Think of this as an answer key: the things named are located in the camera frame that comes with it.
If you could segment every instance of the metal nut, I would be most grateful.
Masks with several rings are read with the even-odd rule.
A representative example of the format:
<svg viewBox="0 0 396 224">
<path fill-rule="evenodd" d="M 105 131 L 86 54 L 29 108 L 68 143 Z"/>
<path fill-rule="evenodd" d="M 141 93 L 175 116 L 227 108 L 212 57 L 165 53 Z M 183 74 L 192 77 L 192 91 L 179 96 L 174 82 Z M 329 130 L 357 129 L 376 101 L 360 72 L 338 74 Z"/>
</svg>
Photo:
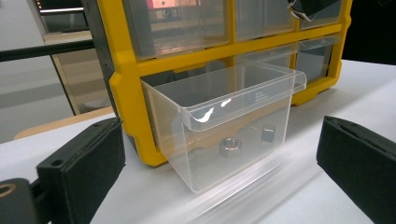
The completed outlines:
<svg viewBox="0 0 396 224">
<path fill-rule="evenodd" d="M 225 158 L 234 158 L 241 154 L 241 141 L 237 138 L 228 137 L 221 140 L 219 151 Z"/>
</svg>

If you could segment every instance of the white tabletop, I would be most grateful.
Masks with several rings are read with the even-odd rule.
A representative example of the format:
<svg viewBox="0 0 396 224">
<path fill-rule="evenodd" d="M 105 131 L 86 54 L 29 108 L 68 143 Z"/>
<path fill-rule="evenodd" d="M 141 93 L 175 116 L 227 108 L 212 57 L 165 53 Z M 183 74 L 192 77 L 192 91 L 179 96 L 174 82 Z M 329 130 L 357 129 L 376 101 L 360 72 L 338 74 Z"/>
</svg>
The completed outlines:
<svg viewBox="0 0 396 224">
<path fill-rule="evenodd" d="M 192 193 L 167 163 L 142 164 L 126 140 L 126 166 L 92 223 L 372 223 L 317 166 L 318 139 L 330 115 L 396 141 L 395 96 L 396 66 L 343 61 L 334 87 L 291 109 L 282 165 L 208 211 L 213 191 Z M 51 152 L 112 116 L 0 145 L 0 180 L 35 180 L 35 166 Z"/>
</svg>

